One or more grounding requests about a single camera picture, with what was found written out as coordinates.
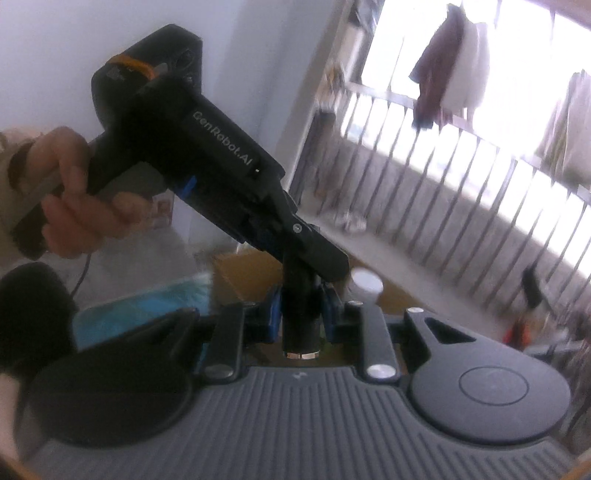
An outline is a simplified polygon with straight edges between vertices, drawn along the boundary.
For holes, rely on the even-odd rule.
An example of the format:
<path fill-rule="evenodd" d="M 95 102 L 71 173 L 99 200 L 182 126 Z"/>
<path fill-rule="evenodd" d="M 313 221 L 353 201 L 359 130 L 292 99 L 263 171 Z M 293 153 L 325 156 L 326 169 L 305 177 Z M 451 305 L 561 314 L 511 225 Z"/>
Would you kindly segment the person's left hand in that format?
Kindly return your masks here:
<path fill-rule="evenodd" d="M 29 193 L 46 177 L 59 172 L 63 193 L 41 201 L 46 224 L 42 235 L 48 250 L 62 258 L 97 251 L 106 239 L 122 239 L 146 225 L 152 204 L 129 192 L 104 202 L 87 193 L 90 147 L 68 127 L 58 127 L 36 139 L 27 153 L 18 188 Z"/>

